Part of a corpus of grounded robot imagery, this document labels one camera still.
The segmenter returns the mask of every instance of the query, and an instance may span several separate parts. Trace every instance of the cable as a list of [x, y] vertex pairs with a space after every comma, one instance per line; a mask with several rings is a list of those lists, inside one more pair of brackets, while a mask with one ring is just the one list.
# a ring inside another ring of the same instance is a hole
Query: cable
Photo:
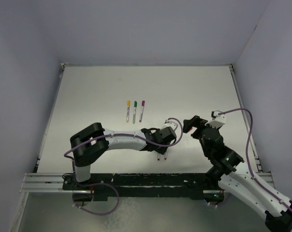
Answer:
[[112, 210], [110, 210], [110, 211], [108, 211], [108, 212], [106, 212], [106, 213], [96, 213], [96, 212], [90, 211], [90, 210], [88, 210], [88, 209], [85, 209], [85, 208], [81, 207], [80, 205], [76, 204], [75, 201], [74, 201], [74, 198], [72, 198], [73, 203], [74, 203], [74, 206], [76, 206], [77, 208], [79, 208], [79, 209], [81, 209], [81, 210], [84, 210], [84, 211], [86, 211], [86, 212], [88, 212], [88, 213], [90, 213], [90, 214], [103, 216], [103, 215], [111, 214], [113, 211], [116, 210], [116, 208], [117, 208], [118, 205], [119, 205], [120, 197], [119, 197], [119, 193], [118, 193], [118, 191], [115, 189], [115, 187], [112, 186], [112, 185], [110, 185], [110, 184], [106, 184], [106, 183], [95, 183], [95, 184], [89, 184], [89, 185], [80, 184], [80, 183], [76, 180], [76, 175], [75, 175], [75, 159], [74, 159], [72, 156], [69, 156], [69, 155], [68, 155], [69, 153], [75, 151], [75, 150], [78, 149], [79, 147], [84, 146], [84, 145], [86, 145], [86, 144], [88, 144], [88, 143], [90, 143], [90, 142], [92, 142], [92, 141], [96, 141], [96, 140], [98, 140], [98, 139], [107, 138], [107, 137], [112, 137], [112, 136], [136, 137], [136, 138], [139, 138], [139, 139], [141, 139], [141, 140], [143, 140], [143, 141], [146, 141], [146, 142], [149, 143], [149, 144], [152, 144], [152, 145], [155, 145], [155, 146], [158, 146], [158, 147], [171, 147], [171, 146], [174, 146], [174, 145], [178, 144], [178, 143], [180, 142], [180, 140], [182, 139], [182, 136], [183, 136], [183, 126], [182, 126], [181, 122], [180, 122], [178, 119], [174, 118], [174, 117], [170, 117], [170, 118], [168, 118], [168, 120], [175, 120], [175, 121], [177, 121], [177, 122], [179, 123], [179, 125], [180, 125], [180, 129], [181, 129], [181, 134], [180, 134], [179, 139], [178, 139], [177, 141], [175, 141], [174, 143], [169, 144], [169, 145], [157, 144], [157, 143], [154, 143], [154, 142], [152, 142], [152, 141], [150, 141], [150, 140], [147, 140], [147, 139], [145, 139], [145, 138], [143, 138], [143, 137], [141, 137], [141, 136], [139, 136], [139, 135], [133, 135], [133, 134], [127, 134], [127, 133], [116, 133], [116, 134], [114, 134], [114, 135], [111, 135], [111, 134], [105, 134], [105, 135], [101, 135], [101, 136], [98, 136], [98, 137], [95, 137], [95, 138], [89, 139], [89, 140], [87, 140], [87, 141], [85, 141], [85, 142], [83, 142], [83, 143], [81, 143], [81, 144], [79, 144], [79, 145], [73, 147], [71, 150], [67, 151], [66, 153], [64, 153], [64, 155], [63, 155], [64, 157], [66, 157], [66, 158], [72, 160], [73, 178], [74, 178], [74, 182], [75, 182], [76, 185], [81, 186], [81, 187], [91, 187], [91, 186], [97, 186], [97, 185], [105, 185], [105, 186], [108, 186], [108, 187], [112, 188], [112, 190], [114, 190], [114, 192], [115, 192], [116, 195], [117, 195], [117, 203], [116, 203], [116, 206], [115, 206]]
[[249, 144], [250, 144], [250, 138], [251, 138], [251, 135], [252, 135], [252, 128], [253, 128], [253, 116], [252, 116], [252, 113], [250, 112], [250, 110], [246, 109], [246, 108], [237, 108], [237, 109], [233, 109], [233, 110], [228, 110], [228, 111], [225, 111], [225, 112], [220, 112], [219, 115], [225, 115], [225, 114], [228, 114], [228, 113], [231, 113], [231, 112], [234, 112], [234, 111], [246, 111], [249, 113], [250, 115], [250, 130], [249, 130], [249, 135], [248, 135], [248, 140], [247, 140], [247, 144], [246, 144], [246, 158], [247, 158], [247, 162], [248, 162], [248, 167], [249, 167], [249, 171], [250, 171], [250, 174], [253, 178], [253, 180], [255, 180], [255, 182], [263, 189], [265, 190], [266, 192], [268, 192], [271, 196], [273, 196], [274, 198], [276, 198], [281, 204], [283, 204], [288, 210], [291, 211], [292, 213], [292, 208], [290, 208], [280, 197], [278, 197], [276, 194], [274, 194], [273, 192], [271, 192], [269, 189], [267, 189], [264, 185], [262, 185], [261, 182], [259, 182], [256, 178], [255, 178], [255, 175], [254, 175], [254, 171], [252, 170], [252, 167], [251, 167], [251, 163], [250, 163], [250, 160], [249, 160]]

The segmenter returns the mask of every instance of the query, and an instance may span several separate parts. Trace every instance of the marker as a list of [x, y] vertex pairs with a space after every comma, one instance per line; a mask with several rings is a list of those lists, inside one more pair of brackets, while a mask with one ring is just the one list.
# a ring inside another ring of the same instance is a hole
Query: marker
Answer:
[[144, 106], [145, 106], [145, 101], [141, 102], [141, 110], [140, 110], [140, 117], [139, 117], [139, 122], [142, 120], [142, 115], [144, 114]]
[[135, 118], [136, 118], [136, 107], [137, 107], [137, 101], [134, 101], [133, 123], [135, 123]]
[[130, 101], [127, 101], [126, 122], [128, 122], [128, 119], [130, 117], [130, 103]]

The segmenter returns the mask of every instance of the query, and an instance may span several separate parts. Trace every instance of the robotic arm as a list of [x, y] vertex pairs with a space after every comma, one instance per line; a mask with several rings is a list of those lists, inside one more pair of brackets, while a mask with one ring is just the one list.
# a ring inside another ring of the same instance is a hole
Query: robotic arm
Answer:
[[[267, 184], [252, 171], [250, 164], [224, 144], [219, 129], [225, 124], [226, 116], [218, 112], [212, 112], [211, 116], [211, 121], [194, 116], [183, 122], [184, 133], [196, 128], [191, 136], [199, 140], [205, 157], [213, 165], [206, 174], [90, 174], [90, 165], [108, 150], [134, 149], [165, 154], [167, 147], [176, 141], [175, 130], [178, 127], [178, 124], [167, 120], [161, 129], [125, 132], [104, 129], [100, 123], [94, 123], [70, 139], [74, 158], [67, 156], [71, 151], [64, 156], [73, 160], [75, 177], [64, 176], [63, 190], [84, 189], [102, 183], [114, 190], [115, 186], [124, 197], [189, 197], [192, 200], [207, 198], [210, 202], [218, 199], [208, 197], [204, 190], [224, 189], [255, 210], [265, 220], [271, 232], [290, 232], [292, 200]], [[113, 196], [105, 188], [96, 187], [94, 191], [94, 196], [99, 201]]]
[[114, 131], [102, 128], [101, 123], [94, 123], [71, 137], [71, 147], [76, 147], [91, 138], [101, 137], [96, 143], [85, 144], [76, 149], [75, 159], [75, 176], [78, 182], [84, 182], [90, 179], [90, 166], [105, 151], [115, 149], [133, 149], [136, 151], [155, 151], [161, 155], [165, 154], [167, 147], [158, 147], [150, 144], [151, 141], [156, 144], [169, 145], [176, 141], [175, 130], [178, 124], [166, 120], [161, 129], [143, 128], [137, 131]]
[[200, 141], [204, 155], [213, 164], [207, 175], [213, 181], [218, 181], [219, 187], [255, 210], [265, 220], [270, 231], [291, 231], [292, 212], [283, 202], [292, 209], [292, 200], [267, 184], [258, 174], [251, 175], [248, 164], [242, 157], [225, 146], [219, 133], [225, 121], [226, 116], [218, 112], [212, 112], [210, 122], [194, 116], [190, 120], [184, 120], [183, 132], [196, 128], [191, 136]]

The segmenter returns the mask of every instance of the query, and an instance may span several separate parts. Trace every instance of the yellow marker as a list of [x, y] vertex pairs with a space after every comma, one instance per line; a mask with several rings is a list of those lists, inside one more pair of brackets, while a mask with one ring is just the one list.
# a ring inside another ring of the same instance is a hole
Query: yellow marker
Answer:
[[130, 101], [127, 101], [126, 122], [128, 122], [128, 119], [130, 117], [130, 103]]

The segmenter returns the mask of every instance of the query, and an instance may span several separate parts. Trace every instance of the black mounting base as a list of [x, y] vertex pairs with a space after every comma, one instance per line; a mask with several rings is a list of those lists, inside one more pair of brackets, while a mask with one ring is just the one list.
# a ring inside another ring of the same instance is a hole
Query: black mounting base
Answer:
[[[90, 190], [90, 187], [76, 185], [72, 174], [63, 177], [63, 190]], [[206, 174], [91, 174], [90, 180], [83, 184], [102, 181], [113, 185], [120, 197], [184, 197], [192, 200], [212, 199], [215, 202], [223, 195], [207, 192], [221, 189]], [[116, 194], [107, 186], [95, 186], [93, 196], [94, 201], [107, 201], [108, 197], [115, 197]]]

